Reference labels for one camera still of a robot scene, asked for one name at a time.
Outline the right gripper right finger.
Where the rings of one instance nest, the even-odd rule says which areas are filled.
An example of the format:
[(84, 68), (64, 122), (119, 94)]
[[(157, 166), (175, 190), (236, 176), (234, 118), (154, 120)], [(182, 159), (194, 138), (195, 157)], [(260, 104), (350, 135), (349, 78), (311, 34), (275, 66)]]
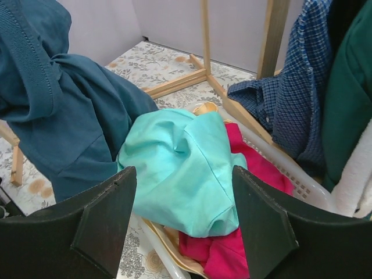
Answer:
[(371, 278), (371, 222), (316, 208), (240, 166), (232, 186), (251, 278)]

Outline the magenta garment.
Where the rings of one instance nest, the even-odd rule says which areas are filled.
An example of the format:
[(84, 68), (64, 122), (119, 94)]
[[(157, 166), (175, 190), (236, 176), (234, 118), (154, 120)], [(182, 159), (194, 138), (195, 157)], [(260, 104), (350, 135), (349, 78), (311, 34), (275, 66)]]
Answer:
[[(260, 180), (288, 195), (294, 190), (290, 180), (268, 160), (243, 141), (236, 123), (225, 124), (232, 153), (241, 153), (248, 170)], [(221, 237), (193, 238), (179, 233), (179, 251), (196, 260), (207, 278), (249, 278), (241, 230)]]

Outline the teal t shirt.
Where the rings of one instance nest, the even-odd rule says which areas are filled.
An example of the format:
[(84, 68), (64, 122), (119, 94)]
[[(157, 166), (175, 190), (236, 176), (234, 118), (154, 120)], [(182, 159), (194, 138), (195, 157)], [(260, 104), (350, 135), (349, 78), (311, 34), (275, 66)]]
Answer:
[(234, 166), (223, 118), (162, 109), (141, 115), (118, 155), (119, 169), (133, 166), (137, 216), (196, 238), (228, 235), (239, 221), (232, 185)]

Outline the dark blue garment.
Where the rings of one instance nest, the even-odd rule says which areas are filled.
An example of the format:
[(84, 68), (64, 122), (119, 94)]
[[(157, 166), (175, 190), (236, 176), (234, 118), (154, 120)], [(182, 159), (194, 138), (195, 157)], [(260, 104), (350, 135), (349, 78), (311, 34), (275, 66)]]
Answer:
[(57, 202), (115, 175), (134, 121), (157, 110), (130, 81), (70, 54), (70, 27), (57, 1), (1, 2), (1, 119)]

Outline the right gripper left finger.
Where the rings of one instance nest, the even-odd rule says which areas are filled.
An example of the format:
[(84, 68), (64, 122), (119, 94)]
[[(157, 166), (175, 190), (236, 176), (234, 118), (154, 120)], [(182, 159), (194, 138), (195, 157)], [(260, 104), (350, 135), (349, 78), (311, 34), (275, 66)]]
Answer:
[(1, 278), (116, 278), (137, 186), (127, 167), (29, 216), (1, 220)]

